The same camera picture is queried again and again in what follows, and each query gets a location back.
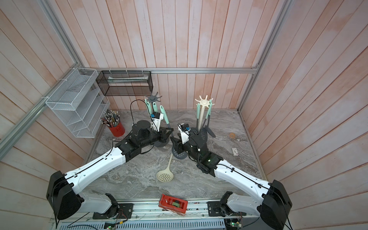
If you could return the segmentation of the cream skimmer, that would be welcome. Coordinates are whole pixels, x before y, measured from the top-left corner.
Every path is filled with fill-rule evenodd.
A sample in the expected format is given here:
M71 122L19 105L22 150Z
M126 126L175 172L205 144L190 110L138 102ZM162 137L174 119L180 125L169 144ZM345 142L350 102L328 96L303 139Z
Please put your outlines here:
M150 110L149 102L147 101L147 99L144 99L144 102L145 102L145 105L146 105L146 108L147 108L147 112L150 115L151 114L151 110Z
M157 172L156 178L163 183L167 183L173 180L174 175L170 170L173 154L171 154L167 167L164 170Z
M158 107L155 102L152 103L152 107L153 107L154 112L158 112Z

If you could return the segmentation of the grey solid spoon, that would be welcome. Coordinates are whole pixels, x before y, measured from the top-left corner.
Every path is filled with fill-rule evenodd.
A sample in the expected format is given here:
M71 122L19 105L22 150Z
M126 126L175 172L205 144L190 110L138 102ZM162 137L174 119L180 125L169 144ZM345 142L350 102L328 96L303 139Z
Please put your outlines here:
M151 102L148 99L145 99L145 103L146 103L146 106L147 106L147 109L148 109L148 113L151 116L151 114L153 112Z

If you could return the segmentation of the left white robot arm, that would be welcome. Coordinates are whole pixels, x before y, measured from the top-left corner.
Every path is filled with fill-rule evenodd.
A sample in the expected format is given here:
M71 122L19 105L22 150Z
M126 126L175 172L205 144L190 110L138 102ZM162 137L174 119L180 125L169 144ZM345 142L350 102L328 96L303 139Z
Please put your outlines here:
M173 128L160 127L155 130L151 123L140 120L132 126L128 135L111 150L93 161L66 173L57 171L49 180L46 199L57 220L64 220L77 212L94 212L106 218L115 218L119 204L109 193L103 195L83 192L90 183L108 171L121 166L142 154L142 149L159 142L166 145Z

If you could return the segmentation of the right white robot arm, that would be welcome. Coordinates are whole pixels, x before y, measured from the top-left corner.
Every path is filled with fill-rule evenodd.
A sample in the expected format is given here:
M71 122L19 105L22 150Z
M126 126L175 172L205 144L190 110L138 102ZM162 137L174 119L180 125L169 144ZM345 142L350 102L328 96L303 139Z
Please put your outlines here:
M256 178L211 152L205 132L191 129L188 124L178 124L178 130L179 138L171 137L177 154L186 153L203 173L227 181L247 194L225 193L220 201L222 215L242 212L260 217L274 230L291 228L288 215L292 202L280 181Z

